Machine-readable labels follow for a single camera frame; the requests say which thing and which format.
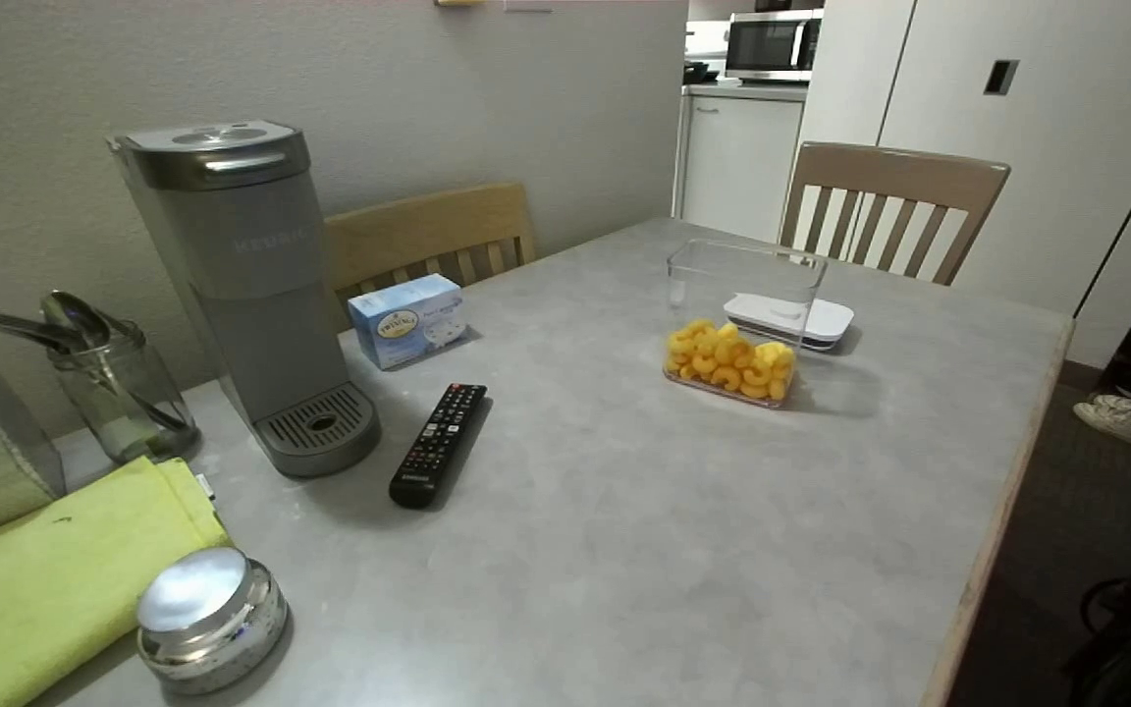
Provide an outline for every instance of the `black remote control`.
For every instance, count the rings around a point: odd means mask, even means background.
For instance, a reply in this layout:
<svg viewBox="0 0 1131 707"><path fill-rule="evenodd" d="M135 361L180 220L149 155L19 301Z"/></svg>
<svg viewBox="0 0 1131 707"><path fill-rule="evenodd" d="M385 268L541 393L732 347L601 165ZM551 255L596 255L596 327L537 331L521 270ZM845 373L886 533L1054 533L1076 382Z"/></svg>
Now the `black remote control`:
<svg viewBox="0 0 1131 707"><path fill-rule="evenodd" d="M487 386L447 386L437 402L433 418L422 423L407 456L399 460L393 475L393 504L399 508L433 508L453 473L458 467L458 445L481 423Z"/></svg>

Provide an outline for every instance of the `green towel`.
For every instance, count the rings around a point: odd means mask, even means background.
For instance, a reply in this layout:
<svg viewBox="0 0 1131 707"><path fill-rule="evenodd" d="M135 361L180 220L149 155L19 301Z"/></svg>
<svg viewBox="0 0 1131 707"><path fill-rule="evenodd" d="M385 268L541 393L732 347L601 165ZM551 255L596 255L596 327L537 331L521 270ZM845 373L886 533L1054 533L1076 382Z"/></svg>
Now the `green towel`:
<svg viewBox="0 0 1131 707"><path fill-rule="evenodd" d="M0 526L0 703L43 694L126 635L142 591L210 545L227 533L180 460L135 460Z"/></svg>

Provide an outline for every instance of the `gray coffee maker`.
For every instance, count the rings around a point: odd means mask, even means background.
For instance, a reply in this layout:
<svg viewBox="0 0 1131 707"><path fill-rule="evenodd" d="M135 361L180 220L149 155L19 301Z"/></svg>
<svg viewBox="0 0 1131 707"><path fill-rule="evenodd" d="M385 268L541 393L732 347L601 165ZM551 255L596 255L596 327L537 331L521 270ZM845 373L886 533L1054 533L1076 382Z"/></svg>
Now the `gray coffee maker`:
<svg viewBox="0 0 1131 707"><path fill-rule="evenodd" d="M329 475L378 445L342 361L308 140L275 123L113 135L173 285L284 475Z"/></svg>

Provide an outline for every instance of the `wooden chair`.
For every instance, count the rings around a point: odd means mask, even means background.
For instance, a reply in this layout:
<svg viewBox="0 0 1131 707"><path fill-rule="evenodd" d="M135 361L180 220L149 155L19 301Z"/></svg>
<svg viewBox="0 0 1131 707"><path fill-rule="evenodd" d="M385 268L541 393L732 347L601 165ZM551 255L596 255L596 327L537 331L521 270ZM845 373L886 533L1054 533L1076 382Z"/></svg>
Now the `wooden chair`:
<svg viewBox="0 0 1131 707"><path fill-rule="evenodd" d="M481 284L534 259L534 224L520 179L424 194L325 220L338 301L428 270Z"/></svg>
<svg viewBox="0 0 1131 707"><path fill-rule="evenodd" d="M804 140L776 245L956 284L1006 177L998 162Z"/></svg>

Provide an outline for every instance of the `dark floor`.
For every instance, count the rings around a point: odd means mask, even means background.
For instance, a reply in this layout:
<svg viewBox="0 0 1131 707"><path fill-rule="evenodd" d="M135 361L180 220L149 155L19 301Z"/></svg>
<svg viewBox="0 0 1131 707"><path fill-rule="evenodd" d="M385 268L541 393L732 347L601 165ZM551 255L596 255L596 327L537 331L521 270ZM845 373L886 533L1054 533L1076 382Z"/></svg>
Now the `dark floor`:
<svg viewBox="0 0 1131 707"><path fill-rule="evenodd" d="M1063 707L1062 668L1088 643L1081 598L1131 573L1131 445L1071 418L1095 386L1092 369L1067 364L1047 402L956 707Z"/></svg>

